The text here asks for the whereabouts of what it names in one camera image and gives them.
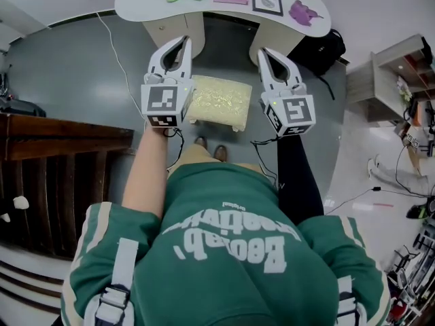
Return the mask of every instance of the equipment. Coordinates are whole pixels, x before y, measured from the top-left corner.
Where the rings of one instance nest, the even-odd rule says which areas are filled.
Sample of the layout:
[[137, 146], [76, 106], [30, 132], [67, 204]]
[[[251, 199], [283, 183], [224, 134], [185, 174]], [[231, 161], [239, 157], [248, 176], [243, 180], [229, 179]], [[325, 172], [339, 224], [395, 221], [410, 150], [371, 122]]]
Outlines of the equipment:
[[367, 311], [363, 304], [357, 302], [352, 292], [350, 275], [338, 279], [338, 314], [336, 326], [366, 326]]
[[38, 105], [29, 101], [20, 101], [13, 96], [0, 96], [0, 113], [15, 113], [17, 115], [28, 115], [36, 117], [46, 117], [46, 112]]
[[278, 136], [308, 132], [315, 125], [314, 100], [298, 67], [270, 48], [260, 48], [257, 57], [264, 87], [260, 105]]
[[183, 122], [195, 87], [191, 77], [192, 40], [188, 36], [153, 53], [141, 87], [142, 114], [151, 126], [174, 128]]
[[[264, 86], [260, 104], [278, 136], [306, 133], [315, 124], [314, 101], [298, 67], [269, 48], [258, 51], [258, 66]], [[177, 128], [184, 121], [195, 89], [191, 76], [189, 37], [178, 37], [154, 52], [141, 87], [141, 111], [153, 127]]]
[[311, 70], [329, 90], [332, 100], [335, 95], [322, 75], [325, 75], [332, 65], [346, 52], [346, 46], [341, 34], [331, 29], [323, 37], [304, 37], [302, 41], [288, 55], [290, 59]]

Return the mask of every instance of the cable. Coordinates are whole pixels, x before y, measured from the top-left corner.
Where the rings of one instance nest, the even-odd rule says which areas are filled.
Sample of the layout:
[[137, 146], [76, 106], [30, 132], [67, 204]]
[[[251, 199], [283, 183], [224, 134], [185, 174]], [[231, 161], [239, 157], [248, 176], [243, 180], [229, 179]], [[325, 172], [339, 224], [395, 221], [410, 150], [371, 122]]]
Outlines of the cable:
[[[265, 141], [250, 141], [250, 143], [254, 146], [254, 149], [256, 149], [258, 159], [260, 160], [260, 168], [262, 169], [262, 172], [264, 173], [264, 175], [266, 175], [267, 177], [269, 177], [273, 180], [273, 185], [275, 188], [277, 188], [278, 174], [274, 173], [269, 168], [267, 168], [266, 164], [264, 163], [263, 159], [261, 158], [260, 152], [258, 151], [258, 146], [267, 145], [269, 143], [272, 143], [273, 141], [278, 141], [280, 138], [281, 137], [276, 137], [274, 139], [269, 139], [269, 140], [265, 140]], [[266, 174], [263, 167], [264, 167], [264, 169], [266, 169], [270, 173], [270, 175]]]
[[396, 162], [396, 182], [397, 182], [400, 186], [402, 186], [406, 191], [408, 191], [410, 194], [415, 194], [415, 195], [417, 195], [417, 196], [421, 196], [421, 197], [424, 197], [424, 198], [429, 198], [429, 197], [432, 196], [432, 191], [434, 190], [434, 188], [432, 188], [432, 191], [430, 192], [431, 194], [430, 194], [429, 196], [428, 196], [428, 195], [425, 195], [425, 194], [420, 194], [420, 193], [417, 193], [417, 192], [413, 192], [413, 191], [411, 191], [409, 188], [403, 186], [403, 184], [401, 184], [401, 183], [399, 182], [398, 178], [397, 178], [397, 172], [398, 172], [398, 167], [399, 167], [400, 156], [402, 155], [402, 152], [405, 150], [406, 147], [407, 147], [407, 146], [404, 146], [404, 147], [402, 148], [402, 151], [400, 151], [400, 153], [399, 153], [399, 157], [398, 157], [397, 162]]
[[430, 101], [428, 101], [428, 106], [429, 108], [426, 109], [425, 111], [430, 115], [429, 133], [434, 135], [435, 134], [435, 110]]
[[410, 118], [411, 118], [411, 117], [410, 117], [410, 115], [409, 115], [409, 107], [407, 107], [407, 108], [405, 109], [405, 111], [403, 111], [403, 120], [407, 122], [407, 121], [409, 121]]
[[100, 14], [99, 14], [98, 12], [96, 12], [96, 14], [97, 14], [99, 20], [101, 21], [101, 23], [103, 23], [103, 25], [106, 27], [107, 31], [109, 32], [109, 38], [110, 38], [111, 48], [112, 48], [112, 50], [113, 50], [114, 53], [115, 53], [116, 61], [117, 61], [118, 64], [120, 65], [120, 68], [121, 68], [122, 72], [123, 72], [124, 75], [125, 75], [125, 82], [126, 82], [126, 84], [127, 84], [127, 90], [128, 90], [128, 93], [130, 94], [130, 97], [132, 98], [132, 100], [133, 100], [133, 102], [134, 102], [134, 104], [135, 104], [135, 106], [136, 106], [136, 109], [137, 109], [137, 111], [139, 112], [139, 115], [141, 115], [142, 119], [145, 120], [144, 116], [142, 115], [142, 111], [140, 110], [138, 104], [136, 103], [135, 98], [134, 98], [133, 95], [131, 94], [131, 91], [130, 91], [130, 84], [129, 84], [129, 82], [128, 82], [127, 72], [124, 70], [124, 67], [122, 66], [122, 64], [121, 64], [121, 62], [120, 62], [120, 59], [119, 59], [119, 57], [118, 57], [118, 53], [116, 52], [116, 49], [115, 49], [115, 46], [114, 46], [114, 41], [113, 41], [113, 38], [112, 38], [112, 36], [111, 36], [110, 28], [109, 28], [109, 27], [107, 26], [107, 24], [105, 24], [104, 21], [101, 19]]
[[314, 75], [328, 87], [329, 94], [331, 94], [332, 100], [335, 100], [334, 92], [332, 91], [332, 88], [331, 88], [330, 84], [328, 83], [328, 81], [326, 81], [322, 76], [319, 76], [316, 74], [314, 74]]
[[167, 138], [173, 138], [175, 135], [178, 135], [178, 136], [181, 138], [181, 145], [180, 145], [180, 147], [179, 147], [179, 152], [178, 152], [178, 157], [177, 157], [177, 159], [175, 160], [174, 163], [172, 163], [172, 165], [170, 165], [170, 166], [167, 168], [167, 171], [168, 171], [168, 172], [169, 172], [169, 169], [171, 169], [171, 168], [175, 165], [175, 163], [178, 162], [179, 158], [181, 157], [181, 153], [182, 153], [182, 151], [183, 151], [183, 146], [184, 146], [184, 137], [183, 137], [183, 134], [181, 133], [181, 130], [178, 129], [178, 128], [174, 128], [173, 130], [174, 130], [174, 134], [172, 134], [172, 135], [168, 135], [168, 134], [167, 134], [167, 130], [165, 130], [165, 131], [163, 132], [163, 135], [166, 136]]
[[[138, 104], [136, 103], [135, 98], [134, 98], [133, 95], [131, 94], [130, 84], [129, 84], [129, 82], [128, 82], [128, 75], [127, 75], [127, 72], [125, 71], [124, 67], [122, 66], [122, 64], [121, 64], [121, 62], [120, 62], [120, 59], [119, 59], [119, 57], [118, 57], [118, 53], [116, 52], [116, 49], [115, 49], [115, 46], [114, 46], [114, 40], [113, 40], [113, 38], [112, 38], [112, 36], [111, 36], [110, 28], [109, 28], [109, 27], [107, 26], [107, 24], [105, 24], [104, 21], [101, 19], [100, 14], [99, 14], [98, 12], [96, 12], [96, 14], [97, 14], [99, 20], [101, 21], [101, 23], [103, 23], [103, 25], [106, 27], [107, 31], [109, 32], [109, 38], [110, 38], [110, 45], [111, 45], [111, 48], [112, 48], [112, 50], [113, 50], [114, 53], [115, 53], [116, 61], [118, 62], [119, 66], [120, 66], [120, 68], [121, 68], [121, 70], [122, 70], [122, 72], [124, 73], [124, 76], [125, 76], [125, 82], [126, 82], [127, 90], [128, 90], [128, 94], [130, 95], [131, 99], [133, 100], [133, 102], [134, 102], [134, 104], [135, 104], [135, 106], [136, 106], [136, 109], [137, 109], [137, 111], [139, 112], [139, 115], [141, 115], [141, 117], [142, 117], [142, 119], [143, 119], [143, 131], [145, 132], [146, 119], [145, 119], [144, 116], [142, 115], [142, 111], [140, 110]], [[170, 167], [168, 167], [167, 170], [169, 170], [170, 168], [172, 168], [172, 167], [174, 166], [174, 164], [178, 162], [178, 160], [179, 160], [179, 158], [180, 158], [180, 156], [181, 156], [181, 153], [182, 153], [182, 151], [183, 151], [183, 146], [184, 146], [184, 137], [183, 137], [183, 134], [181, 133], [181, 130], [178, 129], [178, 128], [174, 128], [173, 131], [174, 131], [174, 133], [173, 133], [172, 135], [168, 135], [168, 134], [167, 134], [167, 130], [165, 130], [165, 131], [163, 132], [163, 135], [166, 136], [166, 137], [168, 137], [168, 138], [172, 138], [172, 137], [174, 137], [175, 135], [178, 135], [178, 136], [181, 138], [181, 145], [180, 145], [180, 148], [179, 148], [179, 153], [178, 153], [178, 157], [177, 157], [176, 161], [175, 161], [174, 163], [172, 163], [172, 165], [171, 165]]]
[[330, 213], [333, 213], [335, 210], [337, 210], [338, 208], [340, 208], [342, 205], [344, 205], [344, 204], [346, 204], [346, 203], [348, 203], [348, 202], [351, 202], [352, 200], [355, 200], [356, 198], [359, 198], [359, 197], [363, 196], [364, 194], [366, 194], [367, 192], [370, 192], [370, 191], [373, 191], [373, 192], [388, 192], [388, 193], [395, 193], [395, 194], [401, 194], [402, 196], [406, 196], [406, 197], [414, 197], [414, 198], [427, 198], [427, 197], [424, 197], [424, 196], [412, 196], [412, 195], [410, 195], [410, 194], [406, 194], [406, 193], [400, 193], [400, 192], [390, 191], [390, 190], [388, 190], [388, 189], [381, 189], [379, 186], [376, 186], [376, 187], [374, 187], [374, 188], [370, 188], [370, 189], [366, 190], [365, 192], [362, 192], [361, 194], [359, 194], [359, 195], [356, 196], [356, 197], [353, 197], [353, 198], [351, 198], [351, 199], [345, 200], [343, 203], [341, 203], [340, 205], [338, 205], [336, 208], [332, 209], [329, 213], [326, 213], [325, 215], [329, 215]]

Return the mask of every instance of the table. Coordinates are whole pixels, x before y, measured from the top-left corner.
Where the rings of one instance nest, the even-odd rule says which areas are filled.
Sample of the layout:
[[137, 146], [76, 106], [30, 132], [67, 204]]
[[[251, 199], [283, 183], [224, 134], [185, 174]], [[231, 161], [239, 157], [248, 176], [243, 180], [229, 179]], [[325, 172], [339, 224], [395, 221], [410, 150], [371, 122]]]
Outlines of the table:
[[125, 20], [142, 22], [158, 47], [166, 42], [189, 35], [193, 41], [193, 57], [200, 54], [205, 45], [203, 12], [222, 12], [260, 23], [249, 56], [257, 64], [257, 51], [270, 47], [282, 54], [289, 54], [305, 35], [322, 37], [331, 28], [331, 18], [321, 0], [300, 0], [323, 18], [311, 20], [311, 26], [297, 23], [289, 14], [296, 0], [282, 0], [284, 16], [276, 16], [252, 10], [252, 0], [247, 5], [215, 3], [213, 0], [115, 0], [116, 13]]

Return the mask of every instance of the black cable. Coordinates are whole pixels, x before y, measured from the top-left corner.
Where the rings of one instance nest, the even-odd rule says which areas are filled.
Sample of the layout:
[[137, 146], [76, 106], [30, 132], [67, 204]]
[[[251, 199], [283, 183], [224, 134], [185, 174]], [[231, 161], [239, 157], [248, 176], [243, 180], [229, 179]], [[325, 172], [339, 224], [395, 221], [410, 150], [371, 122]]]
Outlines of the black cable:
[[401, 184], [401, 183], [399, 182], [398, 178], [397, 178], [397, 172], [398, 172], [398, 167], [399, 167], [400, 156], [402, 155], [402, 152], [405, 150], [406, 147], [407, 147], [407, 146], [404, 146], [404, 147], [403, 147], [403, 149], [402, 149], [402, 151], [400, 151], [400, 153], [399, 153], [399, 157], [398, 157], [398, 159], [397, 159], [397, 163], [396, 163], [396, 182], [397, 182], [400, 186], [402, 186], [406, 191], [408, 191], [410, 194], [415, 194], [415, 195], [417, 195], [417, 196], [421, 196], [421, 197], [424, 197], [424, 198], [429, 198], [430, 196], [432, 196], [432, 191], [434, 190], [434, 188], [432, 188], [431, 194], [430, 194], [429, 196], [428, 196], [428, 195], [425, 195], [425, 194], [420, 194], [420, 193], [417, 193], [417, 192], [413, 192], [413, 191], [411, 191], [409, 188], [403, 186], [403, 184]]
[[338, 205], [336, 208], [332, 209], [329, 213], [326, 213], [325, 215], [329, 215], [330, 213], [333, 213], [335, 210], [340, 208], [342, 205], [344, 205], [344, 204], [346, 204], [348, 202], [351, 202], [352, 200], [355, 200], [356, 198], [359, 198], [359, 197], [363, 196], [364, 194], [366, 194], [367, 192], [370, 192], [370, 191], [373, 191], [373, 192], [389, 192], [389, 193], [401, 194], [402, 196], [406, 196], [406, 197], [427, 198], [427, 197], [424, 197], [424, 196], [412, 196], [412, 195], [406, 194], [406, 193], [400, 193], [400, 192], [390, 191], [388, 189], [381, 189], [379, 186], [376, 186], [374, 188], [370, 188], [370, 189], [362, 192], [361, 194], [359, 194], [356, 197], [353, 197], [351, 199], [345, 200], [343, 203], [341, 203], [340, 205]]
[[428, 105], [429, 109], [426, 109], [425, 111], [430, 115], [429, 133], [435, 134], [435, 110], [430, 101], [428, 101]]
[[179, 152], [178, 152], [178, 157], [177, 157], [177, 159], [175, 160], [174, 163], [172, 163], [172, 165], [170, 165], [170, 166], [167, 168], [167, 171], [169, 171], [169, 169], [172, 168], [172, 167], [175, 165], [175, 163], [178, 162], [179, 158], [181, 157], [181, 153], [182, 153], [182, 151], [183, 151], [183, 146], [184, 146], [184, 137], [183, 137], [183, 134], [181, 133], [181, 130], [178, 129], [178, 128], [174, 128], [173, 130], [174, 130], [174, 134], [172, 134], [172, 135], [168, 135], [168, 134], [167, 134], [168, 131], [165, 130], [165, 131], [163, 132], [163, 135], [164, 135], [165, 137], [167, 137], [167, 138], [173, 138], [175, 135], [178, 135], [178, 136], [181, 138], [181, 145], [180, 145], [180, 147], [179, 147]]
[[278, 182], [278, 174], [274, 173], [273, 171], [271, 171], [269, 168], [267, 168], [266, 164], [263, 162], [263, 159], [260, 156], [260, 152], [258, 151], [258, 146], [264, 146], [267, 145], [269, 143], [272, 143], [273, 141], [278, 141], [281, 137], [276, 137], [274, 139], [269, 139], [269, 140], [265, 140], [265, 141], [250, 141], [250, 143], [254, 146], [254, 149], [256, 149], [257, 152], [257, 156], [258, 159], [260, 160], [260, 162], [262, 163], [264, 169], [266, 169], [271, 175], [267, 175], [265, 173], [265, 175], [267, 177], [270, 177], [273, 179], [273, 185], [275, 186], [275, 188], [277, 188], [277, 182]]
[[[408, 116], [409, 116], [408, 119], [405, 118], [405, 113], [408, 113]], [[410, 115], [409, 115], [409, 107], [407, 107], [407, 108], [405, 109], [405, 111], [403, 111], [403, 120], [407, 122], [407, 121], [409, 121], [410, 118], [411, 118], [411, 117], [410, 117]]]
[[277, 180], [278, 180], [278, 174], [274, 173], [273, 171], [271, 171], [269, 168], [267, 168], [266, 164], [263, 162], [263, 159], [260, 156], [260, 152], [258, 151], [258, 145], [253, 143], [251, 141], [251, 144], [254, 146], [254, 148], [256, 149], [257, 152], [257, 156], [260, 159], [261, 163], [263, 164], [264, 169], [266, 169], [270, 174], [272, 175], [267, 175], [265, 174], [267, 177], [271, 177], [273, 179], [273, 185], [276, 187], [277, 186]]
[[319, 75], [315, 75], [320, 81], [322, 81], [327, 87], [328, 87], [328, 90], [329, 90], [329, 94], [331, 94], [331, 98], [332, 98], [332, 100], [335, 100], [335, 95], [334, 95], [334, 92], [332, 91], [332, 88], [331, 88], [331, 86], [329, 85], [329, 83], [328, 83], [328, 81], [326, 81], [322, 76], [319, 76]]

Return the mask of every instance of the black backpack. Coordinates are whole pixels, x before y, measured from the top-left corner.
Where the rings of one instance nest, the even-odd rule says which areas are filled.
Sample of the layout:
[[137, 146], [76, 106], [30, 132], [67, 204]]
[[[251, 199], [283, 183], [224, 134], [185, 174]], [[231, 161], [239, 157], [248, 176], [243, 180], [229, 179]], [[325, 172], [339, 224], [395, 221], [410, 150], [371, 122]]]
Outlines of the black backpack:
[[332, 100], [334, 93], [329, 83], [321, 76], [346, 52], [346, 46], [340, 33], [331, 29], [323, 37], [306, 36], [290, 52], [288, 58], [311, 70], [325, 85], [328, 86]]

